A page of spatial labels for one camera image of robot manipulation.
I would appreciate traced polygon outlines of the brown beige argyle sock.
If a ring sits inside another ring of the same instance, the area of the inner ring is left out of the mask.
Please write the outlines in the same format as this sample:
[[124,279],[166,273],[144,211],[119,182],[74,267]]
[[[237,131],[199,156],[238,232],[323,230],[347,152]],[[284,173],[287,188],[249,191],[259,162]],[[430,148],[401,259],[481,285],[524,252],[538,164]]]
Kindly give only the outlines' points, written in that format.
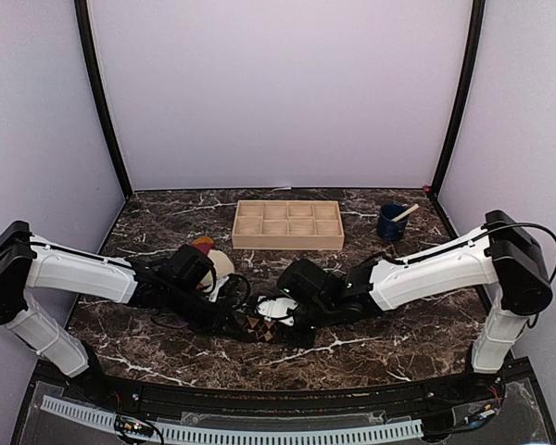
[[284,344],[293,348],[312,348],[314,330],[299,330],[278,321],[267,321],[258,316],[244,315],[236,318],[235,339],[246,343]]

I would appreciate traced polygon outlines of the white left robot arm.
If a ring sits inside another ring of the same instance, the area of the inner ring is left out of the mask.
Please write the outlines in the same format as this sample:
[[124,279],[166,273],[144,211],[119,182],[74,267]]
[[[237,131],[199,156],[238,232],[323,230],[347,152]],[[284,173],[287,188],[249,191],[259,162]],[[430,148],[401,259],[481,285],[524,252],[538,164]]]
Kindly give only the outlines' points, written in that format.
[[201,249],[183,245],[167,259],[143,262],[61,246],[35,235],[23,221],[0,235],[0,325],[54,364],[92,404],[112,396],[90,348],[32,294],[50,289],[144,309],[168,309],[203,324],[234,310],[231,277],[218,276]]

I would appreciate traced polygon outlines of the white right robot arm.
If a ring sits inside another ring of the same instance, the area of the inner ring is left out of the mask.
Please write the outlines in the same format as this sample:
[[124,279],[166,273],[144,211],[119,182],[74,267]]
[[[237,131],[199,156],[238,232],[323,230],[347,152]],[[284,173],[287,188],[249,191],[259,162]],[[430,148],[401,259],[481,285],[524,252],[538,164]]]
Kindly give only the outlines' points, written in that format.
[[343,277],[307,259],[291,263],[279,277],[277,298],[261,298],[258,315],[307,333],[393,311],[412,301],[469,286],[495,285],[497,295],[469,355],[469,370],[454,383],[464,402],[476,401],[526,322],[550,305],[552,274],[531,224],[505,212],[486,214],[483,225],[444,245],[394,259],[376,255]]

